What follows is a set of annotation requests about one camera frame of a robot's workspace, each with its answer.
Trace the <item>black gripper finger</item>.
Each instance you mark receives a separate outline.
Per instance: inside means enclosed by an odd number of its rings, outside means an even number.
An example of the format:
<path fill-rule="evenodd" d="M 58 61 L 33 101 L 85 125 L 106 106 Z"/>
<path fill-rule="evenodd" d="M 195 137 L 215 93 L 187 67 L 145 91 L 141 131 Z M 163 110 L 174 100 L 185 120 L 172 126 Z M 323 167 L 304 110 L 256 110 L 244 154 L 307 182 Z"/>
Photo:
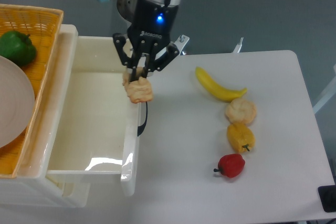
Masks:
<path fill-rule="evenodd" d="M 145 62 L 144 62 L 144 67 L 142 69 L 142 77 L 147 78 L 147 76 L 148 76 L 148 66 L 149 66 L 149 62 L 150 62 L 150 55 L 149 54 L 143 54 L 143 56 L 145 58 Z"/>
<path fill-rule="evenodd" d="M 138 63 L 141 59 L 140 54 L 132 54 L 131 63 L 130 63 L 130 78 L 129 81 L 137 81 L 142 75 L 142 69 L 138 70 Z"/>

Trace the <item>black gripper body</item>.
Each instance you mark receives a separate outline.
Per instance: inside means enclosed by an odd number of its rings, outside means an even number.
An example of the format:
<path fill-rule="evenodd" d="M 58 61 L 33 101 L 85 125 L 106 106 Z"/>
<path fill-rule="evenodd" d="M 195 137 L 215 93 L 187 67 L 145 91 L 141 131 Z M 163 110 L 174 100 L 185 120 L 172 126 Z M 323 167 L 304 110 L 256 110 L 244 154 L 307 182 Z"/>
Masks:
<path fill-rule="evenodd" d="M 132 54 L 149 54 L 148 72 L 163 70 L 179 54 L 171 42 L 170 32 L 178 6 L 158 5 L 138 0 L 133 22 L 127 33 L 114 34 L 113 43 L 122 65 L 130 68 Z"/>

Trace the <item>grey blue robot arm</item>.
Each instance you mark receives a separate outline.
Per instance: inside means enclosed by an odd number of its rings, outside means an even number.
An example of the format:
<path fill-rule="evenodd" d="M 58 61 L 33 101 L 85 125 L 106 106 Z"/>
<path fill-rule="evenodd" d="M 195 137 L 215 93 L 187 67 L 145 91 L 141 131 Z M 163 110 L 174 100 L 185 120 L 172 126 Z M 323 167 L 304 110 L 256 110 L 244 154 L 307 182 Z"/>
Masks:
<path fill-rule="evenodd" d="M 117 0 L 118 12 L 129 26 L 125 34 L 115 33 L 112 37 L 130 82 L 163 70 L 182 54 L 189 37 L 180 35 L 176 41 L 170 38 L 180 3 L 181 0 Z"/>

